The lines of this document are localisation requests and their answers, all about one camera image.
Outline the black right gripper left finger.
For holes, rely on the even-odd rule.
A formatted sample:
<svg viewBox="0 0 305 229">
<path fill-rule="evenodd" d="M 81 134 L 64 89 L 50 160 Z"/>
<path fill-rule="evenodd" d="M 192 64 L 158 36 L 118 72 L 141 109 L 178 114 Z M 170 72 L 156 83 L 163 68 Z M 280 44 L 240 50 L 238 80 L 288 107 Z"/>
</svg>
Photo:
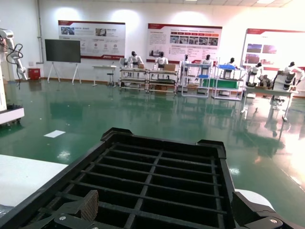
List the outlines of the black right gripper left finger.
<svg viewBox="0 0 305 229">
<path fill-rule="evenodd" d="M 64 203 L 51 216 L 27 225 L 26 229 L 92 229 L 98 213 L 98 191 L 81 200 Z"/>
</svg>

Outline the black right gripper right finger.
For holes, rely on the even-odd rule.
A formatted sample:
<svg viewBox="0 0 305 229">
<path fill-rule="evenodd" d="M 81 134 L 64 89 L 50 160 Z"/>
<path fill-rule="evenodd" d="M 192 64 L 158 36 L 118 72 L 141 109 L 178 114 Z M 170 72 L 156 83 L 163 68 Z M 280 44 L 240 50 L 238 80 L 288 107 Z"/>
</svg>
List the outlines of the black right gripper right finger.
<svg viewBox="0 0 305 229">
<path fill-rule="evenodd" d="M 233 192 L 232 212 L 235 221 L 246 229 L 301 229 L 269 206 L 249 201 L 240 192 Z"/>
</svg>

